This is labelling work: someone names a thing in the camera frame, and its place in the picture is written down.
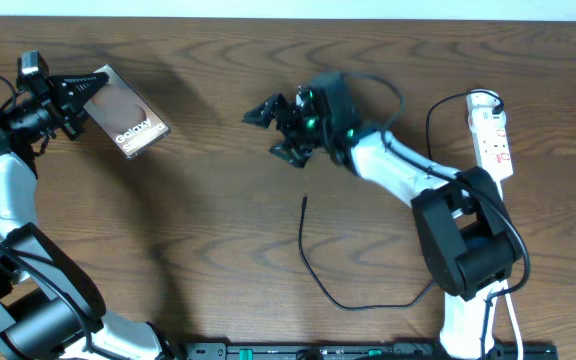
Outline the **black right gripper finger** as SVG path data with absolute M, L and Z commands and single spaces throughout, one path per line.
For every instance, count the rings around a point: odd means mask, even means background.
M 295 145 L 288 140 L 273 145 L 269 152 L 295 168 L 304 168 L 313 155 L 313 149 Z
M 243 115 L 242 122 L 267 129 L 280 111 L 287 107 L 287 101 L 282 94 L 273 94 L 258 107 Z

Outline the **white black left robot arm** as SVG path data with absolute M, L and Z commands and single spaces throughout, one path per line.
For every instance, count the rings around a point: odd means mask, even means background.
M 0 353 L 7 359 L 178 359 L 148 322 L 109 312 L 92 279 L 37 225 L 36 142 L 70 139 L 106 72 L 22 70 L 0 109 Z

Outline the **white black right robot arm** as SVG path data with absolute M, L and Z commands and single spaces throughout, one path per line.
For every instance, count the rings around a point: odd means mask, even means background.
M 375 183 L 412 211 L 432 282 L 444 290 L 444 322 L 437 358 L 494 359 L 497 301 L 509 299 L 516 263 L 531 263 L 527 246 L 503 201 L 512 173 L 503 100 L 494 92 L 466 93 L 476 165 L 459 170 L 400 142 L 389 123 L 365 123 L 345 72 L 328 72 L 299 88 L 293 100 L 275 94 L 244 122 L 275 127 L 283 141 L 274 155 L 301 168 L 317 149 L 355 176 Z

